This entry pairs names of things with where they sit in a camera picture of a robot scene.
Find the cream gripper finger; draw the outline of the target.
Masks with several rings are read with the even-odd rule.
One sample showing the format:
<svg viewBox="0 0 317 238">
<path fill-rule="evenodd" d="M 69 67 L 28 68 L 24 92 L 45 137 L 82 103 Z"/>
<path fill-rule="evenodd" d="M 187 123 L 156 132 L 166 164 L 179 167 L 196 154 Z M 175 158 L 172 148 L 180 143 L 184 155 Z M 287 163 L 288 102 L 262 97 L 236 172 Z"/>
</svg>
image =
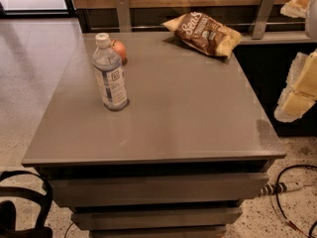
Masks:
<svg viewBox="0 0 317 238">
<path fill-rule="evenodd" d="M 291 0 L 280 9 L 280 13 L 290 18 L 304 18 L 308 10 L 310 0 Z"/>
<path fill-rule="evenodd" d="M 310 55 L 298 53 L 285 82 L 273 115 L 279 122 L 290 123 L 300 119 L 317 101 L 317 51 Z"/>
</svg>

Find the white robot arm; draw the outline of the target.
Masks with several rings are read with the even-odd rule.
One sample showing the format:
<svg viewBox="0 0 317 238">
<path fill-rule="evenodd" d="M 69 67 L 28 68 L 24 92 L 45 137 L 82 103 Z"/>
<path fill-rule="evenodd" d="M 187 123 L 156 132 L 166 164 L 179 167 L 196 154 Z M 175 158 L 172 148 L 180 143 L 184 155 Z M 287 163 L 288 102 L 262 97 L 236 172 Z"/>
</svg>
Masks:
<svg viewBox="0 0 317 238">
<path fill-rule="evenodd" d="M 280 13 L 291 18 L 305 19 L 305 34 L 317 40 L 317 0 L 291 0 Z M 281 91 L 274 118 L 290 123 L 300 119 L 317 101 L 317 51 L 298 53 L 292 61 L 286 87 Z"/>
</svg>

